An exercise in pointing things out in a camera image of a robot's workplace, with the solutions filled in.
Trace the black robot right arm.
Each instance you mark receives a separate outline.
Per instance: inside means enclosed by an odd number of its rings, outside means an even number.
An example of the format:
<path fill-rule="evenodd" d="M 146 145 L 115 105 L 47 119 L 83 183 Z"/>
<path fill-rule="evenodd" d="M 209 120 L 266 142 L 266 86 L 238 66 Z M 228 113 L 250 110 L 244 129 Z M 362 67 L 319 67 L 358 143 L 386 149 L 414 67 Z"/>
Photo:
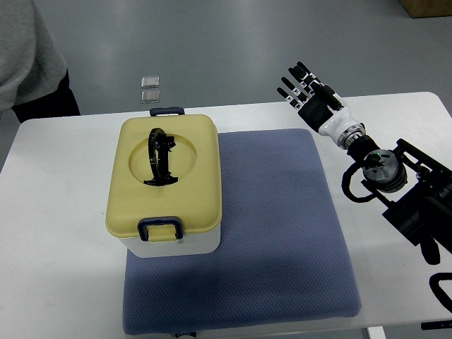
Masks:
<path fill-rule="evenodd" d="M 420 247 L 428 264 L 439 264 L 440 248 L 451 250 L 451 170 L 403 139 L 384 150 L 360 127 L 338 144 L 354 160 L 343 174 L 343 193 L 355 203 L 378 199 L 383 217 Z"/>

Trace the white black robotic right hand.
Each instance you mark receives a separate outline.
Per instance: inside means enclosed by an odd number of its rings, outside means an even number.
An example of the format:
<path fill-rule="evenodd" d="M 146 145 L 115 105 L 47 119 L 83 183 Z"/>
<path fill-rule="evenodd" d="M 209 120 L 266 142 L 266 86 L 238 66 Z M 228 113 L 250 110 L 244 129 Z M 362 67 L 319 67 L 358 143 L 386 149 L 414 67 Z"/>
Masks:
<path fill-rule="evenodd" d="M 337 145 L 342 145 L 353 133 L 365 134 L 364 125 L 351 117 L 350 107 L 343 98 L 302 62 L 297 62 L 288 71 L 296 83 L 282 77 L 281 81 L 288 90 L 279 87 L 277 92 L 312 130 L 330 137 Z"/>

